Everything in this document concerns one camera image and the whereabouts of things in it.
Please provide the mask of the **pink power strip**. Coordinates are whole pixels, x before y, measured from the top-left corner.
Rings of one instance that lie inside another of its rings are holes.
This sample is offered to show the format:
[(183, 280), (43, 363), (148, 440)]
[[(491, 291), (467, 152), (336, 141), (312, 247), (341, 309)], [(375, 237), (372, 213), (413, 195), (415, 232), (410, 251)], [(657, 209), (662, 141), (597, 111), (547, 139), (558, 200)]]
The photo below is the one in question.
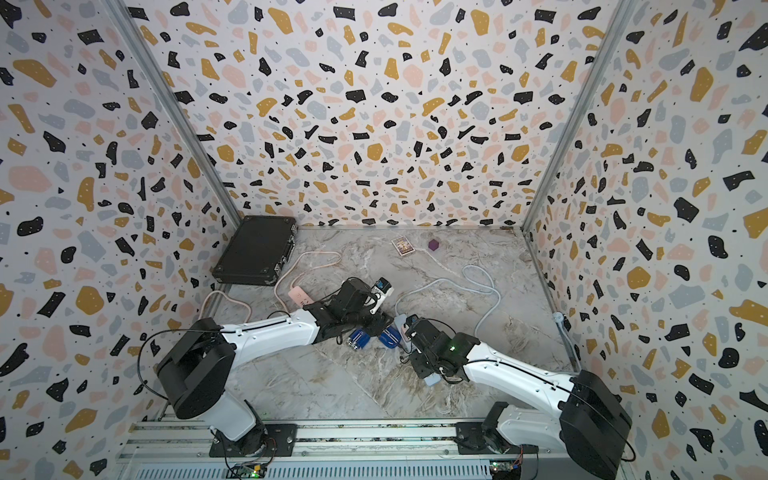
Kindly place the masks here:
[(300, 286), (292, 287), (288, 296), (299, 307), (314, 303), (314, 300)]

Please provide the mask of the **white power strip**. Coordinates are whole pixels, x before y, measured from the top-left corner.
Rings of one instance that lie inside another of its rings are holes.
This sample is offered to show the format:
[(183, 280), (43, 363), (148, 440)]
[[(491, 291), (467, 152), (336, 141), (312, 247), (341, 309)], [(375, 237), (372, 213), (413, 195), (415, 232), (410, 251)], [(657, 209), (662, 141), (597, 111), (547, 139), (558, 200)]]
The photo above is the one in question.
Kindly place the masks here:
[(435, 373), (433, 368), (428, 365), (426, 356), (413, 347), (411, 340), (406, 335), (408, 329), (406, 318), (407, 316), (405, 314), (396, 315), (394, 318), (395, 328), (401, 336), (400, 346), (404, 350), (401, 360), (409, 365), (427, 386), (433, 386), (437, 384), (442, 377), (438, 373)]

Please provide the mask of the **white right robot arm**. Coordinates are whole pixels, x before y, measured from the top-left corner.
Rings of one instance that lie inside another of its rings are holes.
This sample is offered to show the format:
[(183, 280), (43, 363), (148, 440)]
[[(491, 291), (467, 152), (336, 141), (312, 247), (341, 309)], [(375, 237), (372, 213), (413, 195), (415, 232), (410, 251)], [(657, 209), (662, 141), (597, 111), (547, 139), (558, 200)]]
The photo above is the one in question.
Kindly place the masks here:
[(411, 346), (409, 361), (424, 380), (473, 382), (495, 388), (549, 416), (527, 420), (500, 402), (486, 417), (485, 447), (535, 445), (563, 450), (599, 479), (614, 479), (632, 420), (603, 380), (587, 370), (551, 372), (500, 353), (478, 338), (449, 336), (432, 319), (399, 315), (395, 323)]

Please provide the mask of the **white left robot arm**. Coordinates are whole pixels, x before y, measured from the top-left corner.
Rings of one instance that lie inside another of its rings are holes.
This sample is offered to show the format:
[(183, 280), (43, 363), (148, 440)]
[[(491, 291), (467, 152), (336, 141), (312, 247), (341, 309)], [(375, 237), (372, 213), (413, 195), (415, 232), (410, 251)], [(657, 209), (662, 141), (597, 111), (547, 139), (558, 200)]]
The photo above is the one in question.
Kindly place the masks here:
[(369, 286), (357, 277), (323, 299), (261, 321), (220, 325), (202, 318), (187, 329), (156, 367), (166, 399), (180, 419), (202, 419), (220, 437), (258, 441), (262, 423), (227, 388), (232, 370), (289, 348), (337, 339), (353, 330), (376, 337), (393, 317), (381, 307), (392, 293), (385, 278)]

